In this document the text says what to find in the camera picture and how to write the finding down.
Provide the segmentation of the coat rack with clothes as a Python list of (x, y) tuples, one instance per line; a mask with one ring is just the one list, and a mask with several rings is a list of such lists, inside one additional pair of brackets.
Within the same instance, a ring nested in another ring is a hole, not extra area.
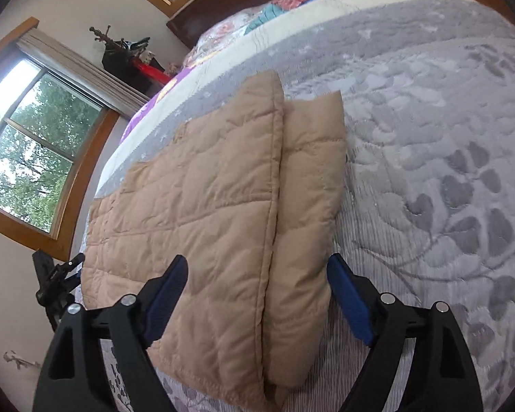
[(94, 27), (89, 28), (94, 40), (105, 45), (101, 63), (107, 72), (149, 97), (154, 89), (162, 88), (172, 80), (172, 76), (148, 50), (149, 37), (135, 42), (124, 38), (113, 40), (108, 36), (110, 28), (108, 26), (104, 33)]

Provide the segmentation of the floral pink pillow bedding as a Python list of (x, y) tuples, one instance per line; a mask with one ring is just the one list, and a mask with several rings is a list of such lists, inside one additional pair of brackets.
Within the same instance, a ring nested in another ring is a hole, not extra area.
[(196, 46), (184, 57), (182, 66), (194, 68), (204, 63), (246, 34), (310, 1), (313, 0), (272, 0), (266, 4), (236, 12), (204, 32)]

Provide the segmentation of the teal crumpled cloth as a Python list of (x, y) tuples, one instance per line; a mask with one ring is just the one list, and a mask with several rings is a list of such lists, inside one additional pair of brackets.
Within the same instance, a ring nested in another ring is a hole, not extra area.
[(250, 32), (256, 30), (258, 27), (274, 20), (283, 14), (285, 14), (285, 10), (282, 9), (279, 5), (272, 3), (265, 5), (246, 27), (244, 34), (249, 34)]

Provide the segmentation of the beige quilted jacket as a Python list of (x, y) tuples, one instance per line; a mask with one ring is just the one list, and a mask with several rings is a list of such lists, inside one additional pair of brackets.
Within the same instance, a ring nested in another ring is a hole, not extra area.
[(340, 92), (290, 101), (276, 72), (247, 78), (94, 201), (84, 304), (110, 306), (184, 256), (188, 283), (154, 366), (236, 407), (276, 410), (323, 336), (345, 158)]

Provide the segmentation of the side window curtain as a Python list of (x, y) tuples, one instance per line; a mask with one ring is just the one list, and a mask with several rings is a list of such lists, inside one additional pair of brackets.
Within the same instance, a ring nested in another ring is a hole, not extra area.
[(17, 47), (40, 65), (72, 82), (127, 119), (131, 119), (149, 101), (138, 90), (37, 28), (23, 34), (17, 41)]

